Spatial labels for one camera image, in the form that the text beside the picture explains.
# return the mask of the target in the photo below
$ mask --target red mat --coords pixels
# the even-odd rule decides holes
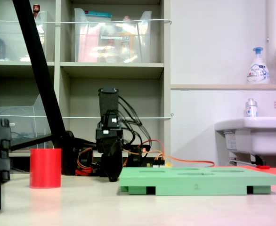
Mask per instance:
[[[252,166],[237,166],[237,167],[243,167],[243,168],[250,169],[250,170],[256,170],[256,171],[260,171],[260,172],[264,172],[264,173],[271,173],[271,174],[276,175],[276,168],[258,169],[256,167],[252,167]]]

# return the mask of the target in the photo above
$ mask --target plastic storage box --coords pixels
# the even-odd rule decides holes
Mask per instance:
[[[10,123],[12,144],[16,141],[25,141],[29,138],[49,134],[50,128],[45,116],[46,114],[40,95],[33,106],[0,107],[0,118],[8,119]],[[52,148],[52,143],[45,142],[29,148]]]
[[[47,61],[54,61],[55,24],[48,12],[39,12],[36,25]],[[0,22],[0,61],[30,62],[27,47],[19,23]]]
[[[150,63],[150,21],[89,23],[80,8],[74,9],[75,61],[94,63]],[[141,20],[151,19],[152,12],[143,13]]]

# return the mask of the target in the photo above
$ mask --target black tripod leg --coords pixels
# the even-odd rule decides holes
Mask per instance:
[[[29,0],[13,0],[13,3],[30,56],[33,74],[43,101],[51,134],[55,137],[52,140],[53,145],[55,148],[62,149],[62,173],[74,175],[77,167],[78,152],[73,151],[73,135],[67,133],[64,127]]]

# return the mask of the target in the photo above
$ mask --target soap dispenser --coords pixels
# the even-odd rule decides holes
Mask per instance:
[[[247,84],[270,83],[269,70],[267,68],[267,65],[264,63],[263,59],[260,56],[262,50],[262,47],[256,47],[253,49],[256,57],[249,70],[249,74],[247,76]]]

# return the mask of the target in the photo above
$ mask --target blue pump cap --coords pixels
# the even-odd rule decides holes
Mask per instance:
[[[255,54],[260,54],[261,51],[263,51],[264,48],[263,47],[256,47],[253,49],[253,51],[255,51]]]

